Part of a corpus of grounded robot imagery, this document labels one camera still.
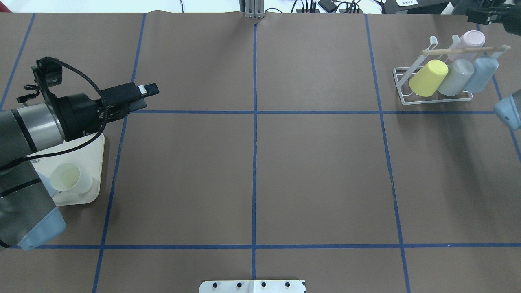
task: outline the vertical blue line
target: vertical blue line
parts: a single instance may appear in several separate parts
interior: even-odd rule
[[[141,30],[139,33],[138,47],[135,52],[134,68],[132,70],[132,80],[131,80],[132,82],[134,82],[135,73],[138,69],[139,51],[141,49],[141,41],[143,40],[143,30],[145,28],[145,19],[146,19],[146,13],[143,13],[143,18],[141,20]],[[125,131],[127,130],[127,120],[128,120],[128,116],[126,116],[123,119],[123,127],[121,128],[121,136],[119,137],[118,154],[116,156],[116,166],[114,167],[114,174],[112,176],[112,186],[110,187],[110,195],[108,197],[107,212],[105,214],[105,223],[103,225],[103,234],[102,234],[102,238],[101,238],[100,253],[98,255],[96,273],[94,275],[94,283],[92,285],[92,293],[96,293],[98,281],[100,279],[101,263],[103,260],[103,252],[105,250],[105,240],[107,238],[108,223],[110,220],[110,210],[112,208],[112,202],[114,200],[114,190],[116,189],[116,177],[118,175],[119,162],[121,159],[121,148],[123,146],[123,139],[125,137]]]
[[[257,25],[253,26],[253,191],[252,191],[252,279],[256,278],[257,244]]]
[[[364,17],[365,17],[365,26],[366,26],[366,30],[367,30],[367,42],[369,43],[369,53],[371,56],[371,66],[373,67],[373,79],[375,82],[376,99],[378,101],[378,111],[380,112],[380,124],[382,127],[383,146],[386,151],[387,170],[389,172],[389,177],[391,179],[392,197],[393,197],[393,201],[394,201],[394,216],[396,219],[396,227],[398,229],[398,240],[400,241],[400,253],[402,255],[402,265],[403,265],[403,275],[405,278],[405,288],[407,290],[407,293],[411,293],[411,286],[409,283],[409,273],[408,273],[408,269],[407,269],[407,259],[405,258],[405,248],[403,245],[402,225],[400,222],[400,212],[398,210],[398,200],[396,199],[396,189],[394,188],[394,178],[392,175],[391,156],[389,154],[389,145],[387,144],[387,133],[386,133],[386,128],[385,128],[385,124],[384,124],[384,120],[383,120],[382,102],[380,99],[380,90],[378,87],[378,78],[376,75],[375,57],[373,54],[373,44],[371,42],[369,19],[367,18],[367,14],[364,14]]]
[[[476,30],[481,31],[481,28],[479,27],[479,24],[476,24]],[[494,83],[495,92],[498,94],[499,100],[503,99],[503,96],[501,95],[501,91],[499,90],[498,81],[495,78],[495,75],[492,76],[492,82]],[[516,150],[517,158],[519,159],[519,162],[521,163],[521,151],[519,150],[519,145],[517,144],[516,135],[513,131],[510,130],[510,136],[512,137],[512,141],[514,142],[514,148]]]
[[[18,51],[18,56],[16,56],[15,64],[13,65],[13,69],[11,70],[11,75],[9,76],[9,80],[7,80],[7,85],[5,86],[4,95],[2,96],[2,100],[0,101],[0,111],[4,107],[5,99],[7,98],[7,93],[9,92],[9,87],[11,86],[11,82],[13,81],[13,77],[15,76],[16,68],[18,67],[18,62],[20,62],[20,57],[23,53],[23,48],[26,46],[27,38],[29,38],[29,33],[31,32],[32,25],[34,23],[34,18],[36,17],[36,13],[33,13],[31,17],[31,21],[29,22],[29,26],[27,27],[26,36],[23,38],[22,46],[20,46],[20,50]]]

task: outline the white cup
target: white cup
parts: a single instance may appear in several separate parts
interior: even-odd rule
[[[88,192],[93,182],[92,177],[85,170],[73,163],[56,167],[50,179],[54,189],[78,194]]]

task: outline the gray tabletop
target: gray tabletop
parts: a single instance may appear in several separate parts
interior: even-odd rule
[[[0,14],[2,109],[57,57],[100,88],[156,82],[111,123],[101,192],[67,230],[0,255],[1,292],[197,292],[305,279],[308,292],[521,291],[521,38],[463,16]],[[403,106],[392,69],[428,38],[508,44],[469,102]],[[64,70],[57,96],[95,92]]]

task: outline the drying rack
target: drying rack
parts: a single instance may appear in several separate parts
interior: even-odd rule
[[[502,45],[500,47],[481,47],[481,48],[464,48],[464,49],[451,49],[451,47],[457,47],[460,43],[460,37],[458,35],[452,36],[452,45],[447,49],[438,49],[435,50],[438,45],[438,39],[432,35],[429,38],[430,45],[421,52],[421,55],[414,61],[414,63],[409,67],[395,67],[393,69],[394,75],[394,83],[396,84],[396,89],[398,90],[398,95],[400,96],[400,100],[403,105],[415,105],[415,104],[428,104],[428,103],[444,103],[444,102],[464,102],[470,101],[473,99],[473,95],[471,92],[462,91],[456,96],[446,96],[438,91],[434,93],[434,95],[428,97],[427,100],[415,100],[415,101],[406,101],[405,98],[408,96],[414,96],[417,99],[424,99],[424,97],[417,95],[408,87],[408,80],[410,77],[415,75],[423,66],[420,66],[423,61],[430,55],[439,55],[438,60],[441,59],[443,55],[448,54],[461,54],[461,53],[484,53],[484,52],[494,52],[491,57],[497,59],[504,52],[510,50],[510,47],[507,45]]]

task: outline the silver cylinder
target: silver cylinder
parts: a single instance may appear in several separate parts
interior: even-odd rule
[[[47,104],[20,108],[18,113],[39,151],[63,143],[63,130],[59,120],[51,113]]]

